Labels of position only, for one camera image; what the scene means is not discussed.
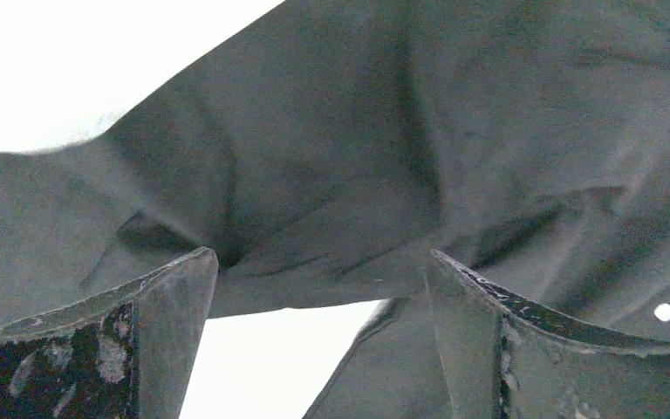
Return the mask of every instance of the black fabric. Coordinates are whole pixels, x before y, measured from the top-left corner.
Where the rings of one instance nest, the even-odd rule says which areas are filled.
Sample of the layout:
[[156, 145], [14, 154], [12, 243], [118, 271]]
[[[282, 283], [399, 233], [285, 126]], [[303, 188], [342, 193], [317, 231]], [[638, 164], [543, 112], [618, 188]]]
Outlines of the black fabric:
[[0, 323], [202, 245], [211, 318], [416, 297], [441, 249], [670, 340], [670, 2], [289, 0], [95, 140], [0, 155]]

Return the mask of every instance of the worn gripper pad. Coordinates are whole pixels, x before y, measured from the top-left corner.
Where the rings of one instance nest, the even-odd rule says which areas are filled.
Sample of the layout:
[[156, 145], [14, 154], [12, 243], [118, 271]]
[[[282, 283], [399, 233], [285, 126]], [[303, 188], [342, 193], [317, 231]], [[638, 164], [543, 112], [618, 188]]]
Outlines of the worn gripper pad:
[[670, 342], [528, 301], [433, 251], [427, 290], [458, 418], [670, 418]]
[[0, 418], [175, 418], [217, 274], [201, 248], [157, 271], [0, 327]]

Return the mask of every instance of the white dot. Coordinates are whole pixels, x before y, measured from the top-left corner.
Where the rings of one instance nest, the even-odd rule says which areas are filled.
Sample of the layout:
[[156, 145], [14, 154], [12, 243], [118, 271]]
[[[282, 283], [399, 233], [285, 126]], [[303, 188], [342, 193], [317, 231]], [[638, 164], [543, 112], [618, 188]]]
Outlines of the white dot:
[[656, 307], [656, 310], [653, 310], [653, 315], [657, 319], [667, 322], [670, 320], [670, 305], [667, 303], [661, 304]]

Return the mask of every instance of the white background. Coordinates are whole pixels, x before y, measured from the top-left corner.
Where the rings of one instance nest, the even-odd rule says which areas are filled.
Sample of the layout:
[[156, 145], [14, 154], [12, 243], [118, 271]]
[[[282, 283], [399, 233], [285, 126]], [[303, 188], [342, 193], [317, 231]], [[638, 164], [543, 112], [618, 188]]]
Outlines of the white background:
[[[0, 151], [99, 134], [279, 3], [0, 1]], [[181, 419], [301, 417], [375, 306], [208, 321]]]

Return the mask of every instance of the garment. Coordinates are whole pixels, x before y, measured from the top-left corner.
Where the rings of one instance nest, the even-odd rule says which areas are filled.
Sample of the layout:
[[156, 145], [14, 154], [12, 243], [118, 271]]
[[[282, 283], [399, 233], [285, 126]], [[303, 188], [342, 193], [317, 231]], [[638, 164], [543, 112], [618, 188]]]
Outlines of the garment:
[[670, 340], [670, 2], [289, 0], [94, 140], [0, 154], [0, 324], [200, 246], [210, 318], [408, 307], [310, 417], [450, 417], [432, 249]]

